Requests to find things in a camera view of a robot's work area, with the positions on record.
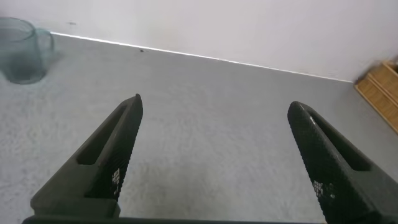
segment baseboard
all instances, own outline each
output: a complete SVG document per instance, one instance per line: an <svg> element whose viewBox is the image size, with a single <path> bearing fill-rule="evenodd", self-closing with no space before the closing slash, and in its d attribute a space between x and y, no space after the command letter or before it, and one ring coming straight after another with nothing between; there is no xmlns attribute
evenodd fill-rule
<svg viewBox="0 0 398 224"><path fill-rule="evenodd" d="M299 75L306 75L306 76L310 76L310 77L318 77L318 78L324 78L324 79L329 79L329 80L335 80L335 81L339 81L339 82L353 83L352 81L340 80L338 78L322 77L322 76L319 76L319 75L312 75L312 74L307 74L307 73L302 73L302 72L294 72L294 71L283 70L283 69L278 69L278 68L265 67L265 66L261 66L261 65L253 65L253 64L250 64L250 63L235 62L235 61L231 61L231 60L207 57L207 56L202 56L202 55L187 54L187 53L183 53L183 52L175 52L175 51L172 51L172 50L163 50L163 49L139 46L139 45L134 45L134 44L124 44L124 43L108 41L108 40L101 40L101 39L96 39L96 38L91 38L91 37L80 37L80 36L77 36L77 35L61 34L61 33L58 33L58 32L51 32L51 33L53 35L61 35L61 36L65 36L65 37L73 37L73 38L83 39L83 40L92 40L92 41L97 41L97 42L102 42L102 43L107 43L107 44L116 44L116 45L122 45L122 46L127 46L127 47L138 47L138 48L141 48L141 49L148 49L148 50L158 50L158 51L161 51L161 52L168 52L168 53L173 53L173 54L189 55L189 56L194 56L194 57L208 58L208 59L220 60L220 61L224 61L224 62L237 63L237 64L240 64L240 65L248 65L248 66L253 66L253 67L277 70L277 71L281 71L281 72L289 72L289 73L294 73L294 74L299 74Z"/></svg>

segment white wall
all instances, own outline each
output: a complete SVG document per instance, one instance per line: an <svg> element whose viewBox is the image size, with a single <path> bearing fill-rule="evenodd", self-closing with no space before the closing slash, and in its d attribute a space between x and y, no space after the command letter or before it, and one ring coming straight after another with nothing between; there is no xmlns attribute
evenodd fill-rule
<svg viewBox="0 0 398 224"><path fill-rule="evenodd" d="M0 15L342 80L398 53L396 0L0 0Z"/></svg>

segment wooden crate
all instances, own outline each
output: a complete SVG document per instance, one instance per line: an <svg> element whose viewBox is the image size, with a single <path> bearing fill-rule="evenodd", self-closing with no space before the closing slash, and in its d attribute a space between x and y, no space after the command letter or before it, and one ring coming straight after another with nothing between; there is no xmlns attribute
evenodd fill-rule
<svg viewBox="0 0 398 224"><path fill-rule="evenodd" d="M398 104L377 84L373 76L368 74L355 85L355 89L398 133Z"/></svg>
<svg viewBox="0 0 398 224"><path fill-rule="evenodd" d="M392 62L383 62L369 73L386 93L398 103L398 66Z"/></svg>

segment gray carpet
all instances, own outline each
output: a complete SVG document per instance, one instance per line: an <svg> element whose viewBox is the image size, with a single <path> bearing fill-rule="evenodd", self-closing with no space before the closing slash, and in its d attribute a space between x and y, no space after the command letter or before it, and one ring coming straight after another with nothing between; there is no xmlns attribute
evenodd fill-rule
<svg viewBox="0 0 398 224"><path fill-rule="evenodd" d="M122 216L322 222L287 121L316 109L393 178L397 135L351 83L57 37L33 85L0 80L0 217L29 200L122 100L144 117L122 188Z"/></svg>

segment glass mug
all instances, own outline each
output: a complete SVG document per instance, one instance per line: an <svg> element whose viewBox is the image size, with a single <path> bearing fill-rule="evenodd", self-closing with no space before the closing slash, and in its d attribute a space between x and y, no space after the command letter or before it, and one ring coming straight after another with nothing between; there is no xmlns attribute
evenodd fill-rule
<svg viewBox="0 0 398 224"><path fill-rule="evenodd" d="M21 19L0 17L0 70L10 82L28 84L42 79L53 51L49 31Z"/></svg>

